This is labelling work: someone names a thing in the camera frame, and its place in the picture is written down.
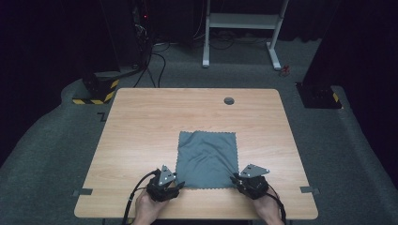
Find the white metal stand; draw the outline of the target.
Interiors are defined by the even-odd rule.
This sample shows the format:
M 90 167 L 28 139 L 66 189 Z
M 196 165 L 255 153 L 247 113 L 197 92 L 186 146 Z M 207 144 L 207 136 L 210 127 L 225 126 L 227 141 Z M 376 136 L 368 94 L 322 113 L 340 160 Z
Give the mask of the white metal stand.
M 284 15 L 288 7 L 289 0 L 283 0 L 280 12 L 275 15 L 263 14 L 236 14 L 236 13 L 215 13 L 211 11 L 211 0 L 207 0 L 206 7 L 206 26 L 205 42 L 202 66 L 208 68 L 210 65 L 210 29 L 211 28 L 232 28 L 232 29 L 257 29 L 272 30 L 272 39 L 266 43 L 267 51 L 275 70 L 281 70 L 277 53 L 275 51 L 276 42 L 280 34 Z

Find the black yellow striped base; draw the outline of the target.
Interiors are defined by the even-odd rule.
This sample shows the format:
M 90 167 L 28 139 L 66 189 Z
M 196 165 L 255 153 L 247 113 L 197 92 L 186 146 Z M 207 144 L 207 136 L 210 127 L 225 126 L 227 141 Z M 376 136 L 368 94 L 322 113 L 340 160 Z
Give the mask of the black yellow striped base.
M 72 102 L 77 105 L 107 104 L 114 96 L 119 79 L 98 78 L 94 73 L 87 73 L 72 97 Z

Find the person's left hand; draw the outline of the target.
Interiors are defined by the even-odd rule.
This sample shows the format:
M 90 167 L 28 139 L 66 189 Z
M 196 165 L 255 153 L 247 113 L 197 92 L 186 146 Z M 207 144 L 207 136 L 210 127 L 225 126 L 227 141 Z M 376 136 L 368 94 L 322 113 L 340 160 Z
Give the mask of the person's left hand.
M 153 201 L 146 190 L 137 197 L 132 225 L 151 225 L 169 202 Z

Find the grey cloth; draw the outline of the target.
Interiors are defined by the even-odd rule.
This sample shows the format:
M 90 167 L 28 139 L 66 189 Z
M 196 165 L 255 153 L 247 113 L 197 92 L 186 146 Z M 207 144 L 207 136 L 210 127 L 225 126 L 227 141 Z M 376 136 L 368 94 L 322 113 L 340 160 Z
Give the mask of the grey cloth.
M 178 138 L 176 181 L 185 188 L 232 188 L 238 173 L 235 132 L 181 131 Z

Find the person's right hand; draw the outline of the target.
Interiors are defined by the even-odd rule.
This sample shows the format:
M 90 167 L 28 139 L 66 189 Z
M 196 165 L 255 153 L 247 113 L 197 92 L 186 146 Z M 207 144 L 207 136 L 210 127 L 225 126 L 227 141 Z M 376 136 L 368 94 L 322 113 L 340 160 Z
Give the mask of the person's right hand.
M 270 189 L 268 195 L 257 200 L 252 200 L 252 203 L 257 215 L 262 218 L 267 225 L 284 225 L 280 215 L 280 207 L 274 200 L 275 196 L 275 192 Z

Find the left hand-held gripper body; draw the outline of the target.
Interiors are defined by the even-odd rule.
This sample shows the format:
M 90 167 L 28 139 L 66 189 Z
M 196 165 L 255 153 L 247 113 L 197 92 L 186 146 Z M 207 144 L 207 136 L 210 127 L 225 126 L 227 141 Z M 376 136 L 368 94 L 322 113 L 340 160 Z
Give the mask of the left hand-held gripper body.
M 155 202 L 166 202 L 176 198 L 179 194 L 179 186 L 173 186 L 176 174 L 171 172 L 166 165 L 154 171 L 154 177 L 146 186 L 146 192 Z

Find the dark equipment rack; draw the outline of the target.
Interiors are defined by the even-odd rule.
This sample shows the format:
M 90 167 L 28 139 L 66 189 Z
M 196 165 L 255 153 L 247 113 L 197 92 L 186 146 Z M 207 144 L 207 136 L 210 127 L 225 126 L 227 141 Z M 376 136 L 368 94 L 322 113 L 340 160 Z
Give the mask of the dark equipment rack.
M 153 29 L 148 10 L 148 0 L 130 0 L 132 23 L 136 33 L 142 67 L 146 68 L 150 61 L 153 46 Z

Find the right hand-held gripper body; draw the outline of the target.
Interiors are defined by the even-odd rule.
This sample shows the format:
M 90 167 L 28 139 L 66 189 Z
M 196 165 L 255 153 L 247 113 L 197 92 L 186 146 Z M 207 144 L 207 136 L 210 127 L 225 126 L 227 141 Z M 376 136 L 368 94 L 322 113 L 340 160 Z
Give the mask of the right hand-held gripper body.
M 253 200 L 263 197 L 268 191 L 268 182 L 265 178 L 265 174 L 268 173 L 269 169 L 248 164 L 239 173 L 242 177 L 241 184 L 243 186 L 239 191 Z

